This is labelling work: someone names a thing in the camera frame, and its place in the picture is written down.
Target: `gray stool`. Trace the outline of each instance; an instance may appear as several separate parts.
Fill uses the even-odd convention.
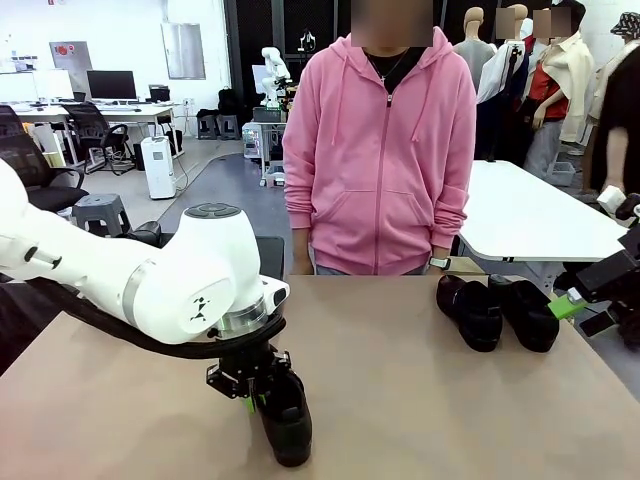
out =
[[[217,139],[218,125],[216,124],[216,117],[213,115],[207,115],[206,117],[198,118],[198,140]]]
[[[238,117],[235,115],[218,115],[221,140],[240,140]]]
[[[73,216],[78,227],[100,237],[116,237],[131,230],[120,195],[112,193],[81,198],[73,206]]]

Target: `gray t-shirt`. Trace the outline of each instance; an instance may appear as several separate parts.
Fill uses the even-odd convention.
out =
[[[473,38],[467,38],[464,42],[458,43],[453,50],[469,65],[477,92],[480,77],[482,77],[482,67],[493,57],[495,50],[488,43]]]

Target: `robot logo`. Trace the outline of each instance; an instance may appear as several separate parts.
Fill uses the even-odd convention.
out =
[[[210,302],[210,300],[205,301],[205,299],[203,297],[200,298],[196,298],[193,303],[197,303],[198,304],[198,313],[191,317],[191,321],[193,322],[194,320],[198,320],[201,319],[203,322],[206,322],[207,319],[205,318],[204,314],[202,313],[202,309]]]

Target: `hoodie sleeve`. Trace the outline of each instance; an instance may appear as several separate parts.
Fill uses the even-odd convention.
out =
[[[282,146],[284,151],[285,202],[291,228],[311,227],[311,187],[315,176],[315,151],[318,138],[320,105],[313,70],[307,64],[289,116]]]
[[[467,70],[461,75],[458,100],[444,171],[444,186],[436,201],[431,243],[451,248],[467,216],[463,208],[469,195],[469,178],[476,139],[476,92]]]

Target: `black office chair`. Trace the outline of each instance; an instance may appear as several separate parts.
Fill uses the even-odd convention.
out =
[[[10,137],[0,137],[0,158],[9,164],[22,180],[27,189],[29,203],[41,210],[59,212],[89,195],[80,188],[84,181],[82,172],[68,167],[50,167],[38,146],[24,132]],[[62,174],[77,174],[77,185],[51,185],[53,180]]]
[[[0,138],[24,133],[20,118],[9,105],[0,105]]]
[[[131,164],[125,170],[117,172],[113,166],[113,161],[107,154],[107,148],[111,147],[114,151],[120,152],[124,155],[125,148],[129,152],[129,157],[133,157],[131,149],[127,141],[129,136],[127,135],[129,127],[124,124],[115,125],[109,127],[109,124],[93,103],[80,103],[75,105],[62,105],[63,108],[69,112],[71,117],[72,129],[75,132],[80,148],[83,151],[88,152],[91,148],[99,148],[102,150],[102,154],[105,159],[105,166],[109,164],[111,171],[114,175],[123,175],[135,168],[134,164]],[[122,130],[122,133],[116,133],[117,130]],[[84,164],[85,173],[87,172],[87,162]]]

